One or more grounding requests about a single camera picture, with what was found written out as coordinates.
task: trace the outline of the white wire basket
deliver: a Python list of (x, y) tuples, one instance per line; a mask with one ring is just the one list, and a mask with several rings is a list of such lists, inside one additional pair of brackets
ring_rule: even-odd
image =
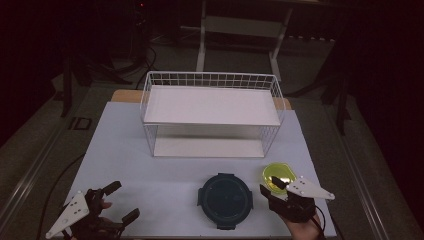
[(151, 71), (141, 120), (153, 156), (265, 157), (286, 109), (274, 75)]

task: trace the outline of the black lid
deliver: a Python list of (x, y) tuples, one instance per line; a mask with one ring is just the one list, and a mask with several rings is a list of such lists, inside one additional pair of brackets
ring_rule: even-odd
[(232, 230), (253, 208), (252, 192), (234, 174), (219, 173), (199, 189), (197, 205), (221, 230)]

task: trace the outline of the floor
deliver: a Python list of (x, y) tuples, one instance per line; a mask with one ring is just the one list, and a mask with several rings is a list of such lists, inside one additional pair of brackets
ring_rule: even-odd
[[(148, 52), (149, 61), (156, 58), (154, 67), (162, 71), (194, 71), (198, 33), (189, 34), (178, 45), (156, 36)], [(207, 44), (205, 71), (271, 73), (267, 51), (233, 46), (238, 49), (234, 51), (216, 41)], [(332, 42), (286, 39), (278, 57), (283, 93), (311, 83), (331, 47)], [(125, 65), (128, 61), (115, 63)], [(145, 70), (122, 76), (131, 85), (105, 81), (96, 73), (90, 87), (74, 81), (73, 107), (66, 118), (60, 117), (62, 103), (51, 99), (0, 149), (1, 239), (37, 236), (44, 206), (41, 236), (47, 232), (64, 204), (79, 162), (64, 172), (45, 204), (53, 183), (87, 150), (103, 107), (114, 91), (134, 89)], [(58, 90), (61, 80), (62, 75), (52, 80)], [(334, 123), (337, 106), (321, 104), (322, 91), (316, 89), (289, 100), (321, 185), (337, 196), (328, 203), (340, 229), (336, 239), (424, 239), (355, 99), (348, 97), (351, 119), (345, 121), (346, 135), (341, 136)], [(92, 119), (92, 124), (87, 130), (77, 130), (72, 127), (73, 118)]]

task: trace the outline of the white table surface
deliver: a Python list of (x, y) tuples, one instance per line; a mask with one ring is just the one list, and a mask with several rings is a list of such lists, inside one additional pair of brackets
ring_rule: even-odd
[[(78, 190), (103, 188), (113, 181), (122, 187), (106, 197), (113, 202), (102, 216), (114, 222), (134, 208), (140, 217), (123, 237), (145, 238), (269, 238), (290, 233), (268, 210), (260, 194), (262, 170), (271, 162), (285, 162), (297, 176), (319, 185), (296, 113), (288, 110), (280, 131), (265, 158), (170, 158), (152, 157), (137, 103), (109, 102), (72, 184), (66, 203)], [(253, 193), (254, 209), (235, 230), (218, 230), (197, 206), (197, 192), (218, 173), (233, 173)], [(326, 236), (336, 232), (325, 200), (317, 199), (327, 226)]]

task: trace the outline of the dark background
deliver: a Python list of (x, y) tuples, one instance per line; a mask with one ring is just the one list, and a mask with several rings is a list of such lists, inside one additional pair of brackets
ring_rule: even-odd
[[(126, 41), (116, 40), (114, 45), (99, 39), (104, 39), (105, 32), (129, 37), (122, 26), (134, 24), (131, 11), (129, 20), (125, 14), (116, 17), (123, 19), (119, 23), (122, 25), (112, 21), (108, 24), (110, 28), (101, 29), (89, 3), (95, 2), (1, 1), (0, 146), (54, 95), (50, 80), (63, 70), (65, 39), (83, 40), (81, 48), (98, 61), (114, 50), (128, 51)], [(200, 1), (158, 0), (146, 4), (148, 21), (164, 33), (178, 36), (179, 25), (199, 26)], [(236, 9), (232, 9), (233, 13), (243, 16), (243, 11)], [(313, 10), (304, 8), (296, 11), (288, 33), (306, 36), (306, 40), (314, 35), (338, 37), (324, 68), (349, 74), (349, 93), (356, 97), (401, 191), (424, 229), (420, 181), (424, 148), (420, 140), (424, 120), (423, 10), (422, 1), (372, 2), (369, 8), (353, 15), (344, 31), (340, 31), (344, 24), (331, 24), (328, 16), (344, 10), (322, 11), (313, 18)], [(270, 12), (268, 17), (280, 17), (275, 14), (278, 13)], [(325, 26), (317, 24), (319, 21), (328, 23), (327, 28), (317, 32), (314, 29)]]

